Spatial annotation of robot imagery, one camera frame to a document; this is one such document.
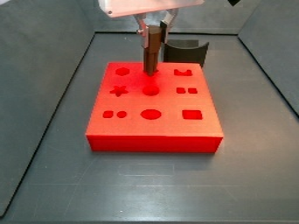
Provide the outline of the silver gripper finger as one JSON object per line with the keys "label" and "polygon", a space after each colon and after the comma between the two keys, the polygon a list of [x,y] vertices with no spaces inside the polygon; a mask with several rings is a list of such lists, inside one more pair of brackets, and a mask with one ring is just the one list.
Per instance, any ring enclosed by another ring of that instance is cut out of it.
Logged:
{"label": "silver gripper finger", "polygon": [[142,47],[147,48],[149,47],[149,26],[146,24],[146,14],[135,14],[135,21],[138,22],[139,28],[137,30],[137,33],[142,36],[143,42],[142,42]]}
{"label": "silver gripper finger", "polygon": [[178,16],[179,10],[178,9],[170,9],[166,11],[166,16],[163,20],[161,21],[161,28],[162,28],[162,42],[167,42],[169,38],[169,32],[174,25],[174,20]]}

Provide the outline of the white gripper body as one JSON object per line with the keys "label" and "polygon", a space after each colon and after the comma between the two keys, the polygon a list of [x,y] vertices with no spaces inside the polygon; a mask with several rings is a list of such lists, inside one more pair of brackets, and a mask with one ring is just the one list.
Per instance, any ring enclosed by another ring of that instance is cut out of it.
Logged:
{"label": "white gripper body", "polygon": [[201,5],[205,0],[98,0],[111,18]]}

